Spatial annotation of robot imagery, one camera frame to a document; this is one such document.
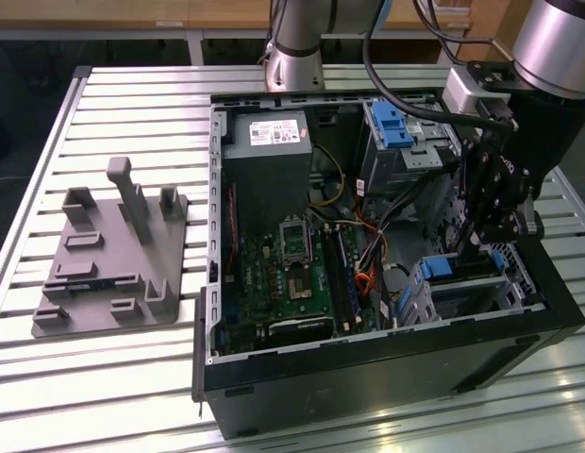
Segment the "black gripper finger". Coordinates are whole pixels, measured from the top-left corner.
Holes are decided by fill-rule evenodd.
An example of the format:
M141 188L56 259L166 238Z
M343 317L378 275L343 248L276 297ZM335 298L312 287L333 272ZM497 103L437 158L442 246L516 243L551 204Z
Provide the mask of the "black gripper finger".
M485 136L467 141L461 148L459 197L464 223L455 245L460 261L474 260L483 243L502 238L501 185L498 157Z
M508 243L528 234L525 216L519 210L467 212L466 259L473 260L480 247L490 243Z

